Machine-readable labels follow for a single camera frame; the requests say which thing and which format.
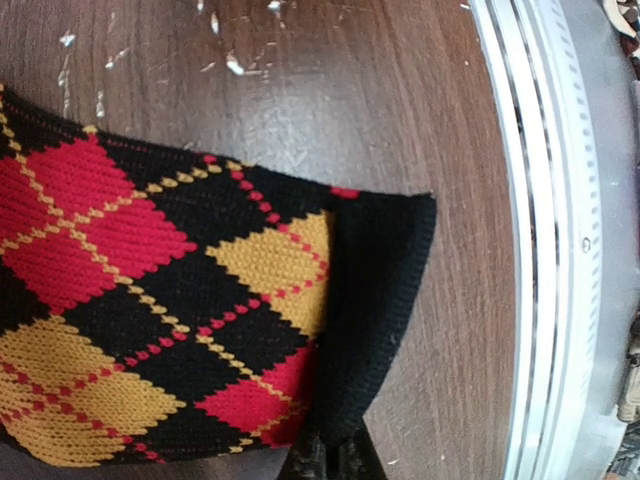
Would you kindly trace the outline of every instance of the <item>wood grain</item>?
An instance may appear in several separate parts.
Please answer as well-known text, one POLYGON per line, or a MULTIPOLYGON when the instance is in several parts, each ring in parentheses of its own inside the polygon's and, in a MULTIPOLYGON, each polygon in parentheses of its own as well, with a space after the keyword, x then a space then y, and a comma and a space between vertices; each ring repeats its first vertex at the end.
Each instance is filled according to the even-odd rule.
MULTIPOLYGON (((513 246, 471 15, 443 0, 289 0, 278 19, 267 4, 205 0, 198 13, 196 0, 5 0, 0 78, 62 114, 68 55, 69 116, 79 122, 322 182, 434 191, 439 225, 415 318, 367 420, 391 480, 500 478, 513 246), (67 30, 76 39, 65 48, 67 30), (230 53, 244 76, 227 68, 230 53)), ((0 447, 0 478, 262 480, 283 455, 72 472, 0 447)))

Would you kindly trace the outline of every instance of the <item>red diamond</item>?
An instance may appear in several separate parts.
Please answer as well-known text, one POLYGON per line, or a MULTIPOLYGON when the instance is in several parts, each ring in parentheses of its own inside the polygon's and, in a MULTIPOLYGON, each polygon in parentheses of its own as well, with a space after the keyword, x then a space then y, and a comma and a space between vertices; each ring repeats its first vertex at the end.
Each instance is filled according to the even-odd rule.
MULTIPOLYGON (((121 275, 140 278, 196 248, 155 210, 153 202, 133 199, 126 204, 134 185, 95 138, 34 152, 27 165, 43 186, 42 194, 53 199, 64 219, 102 212, 90 215, 88 225, 78 222, 75 233, 66 228, 47 232, 45 238, 33 238, 18 250, 7 249, 3 256, 7 267, 53 314, 115 288, 115 270, 104 271, 105 258, 121 275)), ((47 205, 38 201, 20 168, 15 161, 0 165, 0 242, 15 241, 18 234, 31 235, 33 229, 44 230, 58 221, 47 214, 47 205)))
POLYGON ((155 210, 153 202, 145 199, 135 199, 131 205, 96 218, 89 225, 79 225, 78 229, 87 233, 88 241, 120 274, 133 278, 196 249, 184 233, 165 220, 164 213, 155 210))
POLYGON ((29 233, 31 228, 42 230, 47 223, 55 223, 20 169, 21 165, 13 159, 0 159, 0 242, 5 238, 15 240, 18 233, 29 233), (26 231, 25 221, 29 224, 26 231))
POLYGON ((113 276, 92 261, 91 254, 70 235, 69 230, 61 229, 58 234, 23 244, 19 250, 8 249, 3 256, 5 264, 54 314, 115 287, 113 276))
POLYGON ((210 395, 196 408, 227 422, 229 425, 252 432, 269 420, 287 413, 289 404, 252 380, 240 380, 226 390, 210 395))

